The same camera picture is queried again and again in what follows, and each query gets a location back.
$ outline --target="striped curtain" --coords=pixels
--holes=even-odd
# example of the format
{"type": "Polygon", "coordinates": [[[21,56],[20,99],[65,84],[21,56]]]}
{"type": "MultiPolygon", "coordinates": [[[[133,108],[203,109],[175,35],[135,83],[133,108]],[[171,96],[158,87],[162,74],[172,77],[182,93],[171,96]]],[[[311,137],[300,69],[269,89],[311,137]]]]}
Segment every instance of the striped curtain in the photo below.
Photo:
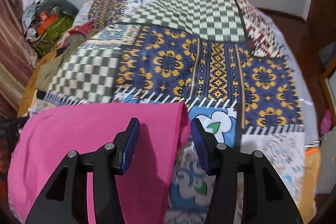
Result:
{"type": "Polygon", "coordinates": [[[21,0],[0,0],[0,115],[14,118],[38,63],[23,38],[21,0]]]}

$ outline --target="bedspread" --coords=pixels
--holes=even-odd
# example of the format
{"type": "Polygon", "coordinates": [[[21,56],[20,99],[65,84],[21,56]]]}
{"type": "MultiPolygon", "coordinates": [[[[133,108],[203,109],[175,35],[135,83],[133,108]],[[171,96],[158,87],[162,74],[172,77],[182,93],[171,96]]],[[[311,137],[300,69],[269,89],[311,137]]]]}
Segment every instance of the bedspread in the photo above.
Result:
{"type": "MultiPolygon", "coordinates": [[[[265,20],[247,0],[91,0],[73,28],[93,22],[102,30],[62,65],[36,109],[185,102],[189,118],[219,142],[263,151],[298,203],[305,145],[315,140],[315,133],[305,136],[301,110],[310,95],[298,92],[301,72],[265,20]]],[[[71,43],[71,31],[59,47],[71,43]]],[[[190,139],[176,158],[165,223],[204,223],[214,179],[200,168],[190,139]]],[[[235,223],[242,189],[240,174],[235,223]]]]}

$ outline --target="baseboard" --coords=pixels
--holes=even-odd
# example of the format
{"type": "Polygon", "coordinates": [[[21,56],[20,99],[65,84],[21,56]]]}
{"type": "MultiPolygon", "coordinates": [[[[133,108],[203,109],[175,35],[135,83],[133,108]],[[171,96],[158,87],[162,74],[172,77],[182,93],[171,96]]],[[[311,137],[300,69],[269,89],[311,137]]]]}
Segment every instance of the baseboard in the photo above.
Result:
{"type": "Polygon", "coordinates": [[[299,21],[303,24],[306,23],[306,21],[299,16],[296,15],[292,15],[292,14],[287,14],[284,12],[280,12],[280,11],[276,11],[276,10],[270,10],[270,9],[266,9],[266,8],[258,8],[259,10],[261,10],[263,13],[267,14],[267,15],[275,15],[275,16],[281,16],[281,17],[285,17],[285,18],[289,18],[289,19],[294,19],[296,21],[299,21]]]}

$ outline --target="wooden floor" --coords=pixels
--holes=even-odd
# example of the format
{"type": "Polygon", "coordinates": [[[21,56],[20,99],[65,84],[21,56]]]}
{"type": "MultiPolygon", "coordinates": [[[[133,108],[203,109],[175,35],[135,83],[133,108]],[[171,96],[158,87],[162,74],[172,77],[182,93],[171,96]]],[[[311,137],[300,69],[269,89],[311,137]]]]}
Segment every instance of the wooden floor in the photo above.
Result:
{"type": "Polygon", "coordinates": [[[301,68],[302,75],[315,104],[318,124],[320,124],[328,105],[320,83],[320,76],[324,70],[318,50],[316,50],[318,47],[314,47],[312,44],[308,29],[302,22],[281,16],[270,16],[285,36],[286,42],[301,68]]]}

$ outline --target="pile of clothes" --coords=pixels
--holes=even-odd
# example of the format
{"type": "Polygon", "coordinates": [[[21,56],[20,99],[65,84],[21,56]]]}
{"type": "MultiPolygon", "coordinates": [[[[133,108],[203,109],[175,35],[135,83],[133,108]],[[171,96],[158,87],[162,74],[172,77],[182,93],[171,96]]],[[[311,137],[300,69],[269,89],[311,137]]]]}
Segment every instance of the pile of clothes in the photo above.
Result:
{"type": "Polygon", "coordinates": [[[78,9],[67,0],[34,0],[22,16],[24,37],[39,58],[49,53],[71,28],[78,9]]]}

